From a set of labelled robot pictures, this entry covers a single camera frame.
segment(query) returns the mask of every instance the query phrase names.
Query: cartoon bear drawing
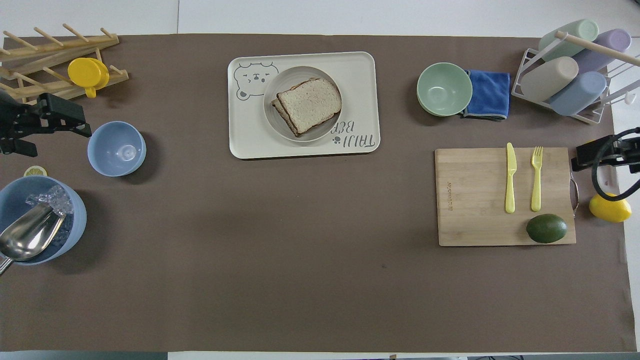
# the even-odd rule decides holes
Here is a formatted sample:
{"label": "cartoon bear drawing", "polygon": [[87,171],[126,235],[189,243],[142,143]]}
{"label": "cartoon bear drawing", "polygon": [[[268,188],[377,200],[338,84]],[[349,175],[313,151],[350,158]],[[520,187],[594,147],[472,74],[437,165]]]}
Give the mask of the cartoon bear drawing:
{"label": "cartoon bear drawing", "polygon": [[238,84],[236,96],[240,100],[247,100],[251,96],[264,95],[266,83],[278,74],[278,68],[272,63],[240,64],[234,71],[234,79]]}

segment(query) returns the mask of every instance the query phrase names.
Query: yellow fork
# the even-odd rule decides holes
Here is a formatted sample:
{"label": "yellow fork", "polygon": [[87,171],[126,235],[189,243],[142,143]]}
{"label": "yellow fork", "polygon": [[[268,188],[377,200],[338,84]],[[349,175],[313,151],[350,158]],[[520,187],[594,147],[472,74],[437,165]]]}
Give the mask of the yellow fork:
{"label": "yellow fork", "polygon": [[531,165],[536,171],[536,175],[533,181],[533,194],[531,195],[531,209],[533,211],[540,211],[540,169],[542,168],[542,146],[536,146],[533,150],[533,156],[531,156]]}

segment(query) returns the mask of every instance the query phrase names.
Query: metal scoop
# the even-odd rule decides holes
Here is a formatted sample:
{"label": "metal scoop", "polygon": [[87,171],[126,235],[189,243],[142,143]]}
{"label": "metal scoop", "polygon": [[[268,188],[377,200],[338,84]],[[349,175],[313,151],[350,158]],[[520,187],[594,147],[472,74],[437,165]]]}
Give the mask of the metal scoop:
{"label": "metal scoop", "polygon": [[27,261],[46,249],[66,216],[59,216],[49,204],[41,202],[9,225],[0,234],[0,252],[6,256],[0,264],[0,275],[14,261]]}

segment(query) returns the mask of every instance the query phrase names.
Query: bread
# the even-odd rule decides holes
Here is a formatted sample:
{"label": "bread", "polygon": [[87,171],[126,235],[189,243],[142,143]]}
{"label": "bread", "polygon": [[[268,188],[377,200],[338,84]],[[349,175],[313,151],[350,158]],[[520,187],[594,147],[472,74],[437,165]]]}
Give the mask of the bread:
{"label": "bread", "polygon": [[311,78],[280,92],[271,101],[295,136],[332,118],[342,109],[338,89],[323,78]]}

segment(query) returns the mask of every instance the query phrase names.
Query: white cup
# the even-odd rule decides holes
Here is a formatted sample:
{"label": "white cup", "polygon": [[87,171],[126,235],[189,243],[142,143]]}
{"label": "white cup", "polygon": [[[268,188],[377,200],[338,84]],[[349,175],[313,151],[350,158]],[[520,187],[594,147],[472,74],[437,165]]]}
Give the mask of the white cup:
{"label": "white cup", "polygon": [[569,85],[577,74],[578,63],[568,56],[562,56],[524,74],[520,89],[529,100],[545,101]]}

